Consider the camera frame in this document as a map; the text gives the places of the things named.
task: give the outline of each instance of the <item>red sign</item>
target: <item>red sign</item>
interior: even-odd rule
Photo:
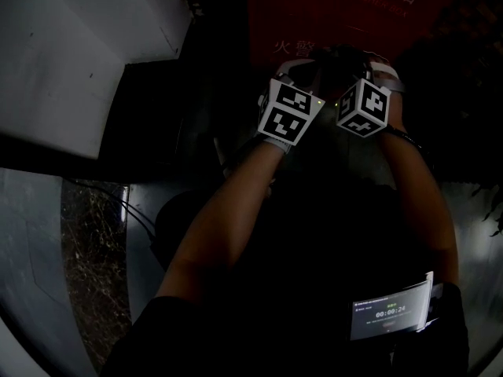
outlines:
[[[451,1],[248,0],[251,63],[272,69],[336,43],[393,61],[428,33]]]

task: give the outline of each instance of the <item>hand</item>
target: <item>hand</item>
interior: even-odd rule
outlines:
[[[390,65],[387,60],[383,60],[380,57],[371,57],[370,61],[375,61],[377,63],[383,63]],[[376,79],[396,79],[393,75],[387,72],[375,71],[374,78]],[[406,133],[406,128],[403,126],[402,121],[402,94],[399,92],[391,91],[390,96],[390,111],[387,116],[387,123],[393,126],[395,129],[401,130]]]

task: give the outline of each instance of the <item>sleeve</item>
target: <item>sleeve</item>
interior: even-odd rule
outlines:
[[[200,344],[199,309],[180,298],[154,298],[113,347],[101,376],[188,371]]]
[[[468,352],[461,292],[444,284],[438,320],[397,344],[393,368],[404,375],[466,375]]]

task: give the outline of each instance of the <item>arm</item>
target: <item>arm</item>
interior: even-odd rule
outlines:
[[[402,96],[393,93],[388,122],[406,132]],[[393,173],[402,212],[409,228],[432,256],[435,278],[457,284],[457,247],[453,221],[433,175],[416,147],[400,137],[382,133],[379,144]]]
[[[260,144],[211,197],[180,243],[157,296],[201,303],[246,247],[283,150]]]

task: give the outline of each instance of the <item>cable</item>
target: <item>cable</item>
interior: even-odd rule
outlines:
[[[124,210],[126,210],[126,212],[131,215],[134,219],[136,219],[138,221],[138,223],[143,226],[143,229],[145,229],[145,231],[147,232],[147,234],[149,235],[149,239],[150,241],[154,242],[155,239],[156,239],[156,236],[150,231],[150,229],[147,227],[147,225],[141,221],[141,219],[139,217],[137,217],[135,214],[133,214],[129,209],[133,209],[135,210],[136,212],[138,212],[150,225],[152,225],[154,228],[156,227],[156,225],[146,216],[144,215],[142,212],[140,212],[140,210],[137,210],[135,207],[133,207],[132,205],[130,205],[129,203],[127,203],[126,201],[118,198],[118,197],[115,197],[112,193],[110,193],[109,191],[105,190],[104,188],[102,187],[98,187],[96,185],[88,185],[86,183],[81,183],[80,181],[77,181],[77,180],[72,180],[72,179],[69,179],[69,178],[63,178],[64,180],[66,181],[69,181],[70,183],[74,184],[74,185],[79,185],[81,187],[86,187],[88,189],[95,189],[95,190],[98,190],[100,192],[103,192],[104,194],[106,194],[107,196],[113,198],[115,201],[118,201],[120,203],[120,205],[123,206]]]

